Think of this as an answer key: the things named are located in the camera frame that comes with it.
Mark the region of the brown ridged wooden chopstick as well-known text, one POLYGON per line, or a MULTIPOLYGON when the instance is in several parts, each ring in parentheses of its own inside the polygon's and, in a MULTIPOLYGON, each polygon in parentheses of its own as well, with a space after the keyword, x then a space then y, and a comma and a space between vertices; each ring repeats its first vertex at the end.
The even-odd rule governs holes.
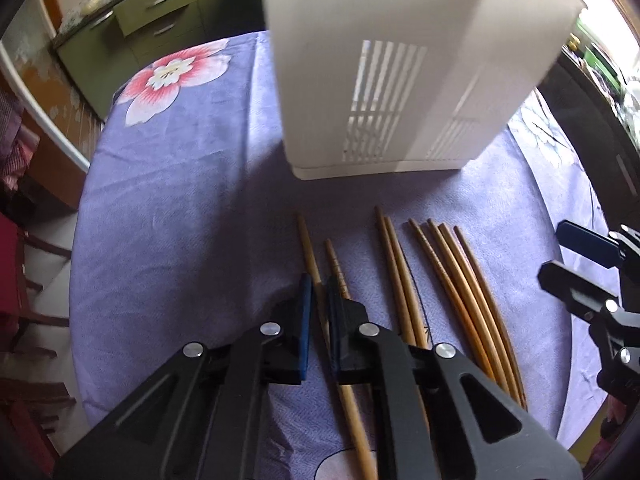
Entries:
POLYGON ((337 253, 334 249, 332 240, 325 240, 324 247, 326 248, 326 256, 328 257, 332 274, 337 279, 338 289, 340 290, 341 296, 345 299, 349 299, 350 293, 346 283, 346 278, 343 273, 340 260, 337 258, 337 253))

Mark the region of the purple floral tablecloth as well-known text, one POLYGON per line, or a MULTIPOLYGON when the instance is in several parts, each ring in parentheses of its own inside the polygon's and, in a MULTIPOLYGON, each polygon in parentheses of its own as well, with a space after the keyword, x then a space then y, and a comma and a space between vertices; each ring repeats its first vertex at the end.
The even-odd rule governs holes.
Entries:
MULTIPOLYGON (((303 181, 285 158, 267 34, 179 53, 204 70, 150 98, 152 68, 132 77, 108 118, 80 203, 70 274, 70 332, 78 385, 93 428, 190 341, 235 342, 295 295, 306 270, 296 214, 314 246, 324 293, 335 278, 332 240, 350 293, 370 322, 401 336, 374 208, 393 222, 430 346, 446 342, 475 363, 442 284, 409 219, 431 243, 439 229, 468 280, 499 358, 500 382, 521 408, 506 348, 458 226, 509 331, 526 411, 570 453, 605 394, 585 322, 538 283, 548 261, 617 296, 618 276, 563 249, 562 220, 606 231, 582 164, 539 91, 458 171, 392 172, 303 181)), ((357 456, 317 311, 308 367, 297 385, 262 397, 252 479, 353 479, 357 456)), ((352 386, 376 463, 373 403, 352 386)))

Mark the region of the green kitchen base cabinets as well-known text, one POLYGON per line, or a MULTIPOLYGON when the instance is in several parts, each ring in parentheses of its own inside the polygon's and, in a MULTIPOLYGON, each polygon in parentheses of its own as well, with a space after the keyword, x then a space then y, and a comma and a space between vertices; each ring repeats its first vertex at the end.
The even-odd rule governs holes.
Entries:
POLYGON ((262 0, 113 0, 58 34, 52 49, 104 119, 116 91, 162 56, 265 28, 262 0))

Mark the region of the white slotted utensil holder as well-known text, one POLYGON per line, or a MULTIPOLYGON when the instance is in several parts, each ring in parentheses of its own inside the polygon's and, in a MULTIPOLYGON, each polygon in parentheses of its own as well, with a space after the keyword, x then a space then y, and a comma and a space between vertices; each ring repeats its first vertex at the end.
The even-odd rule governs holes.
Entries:
POLYGON ((584 0, 262 0, 302 180, 459 169, 558 57, 584 0))

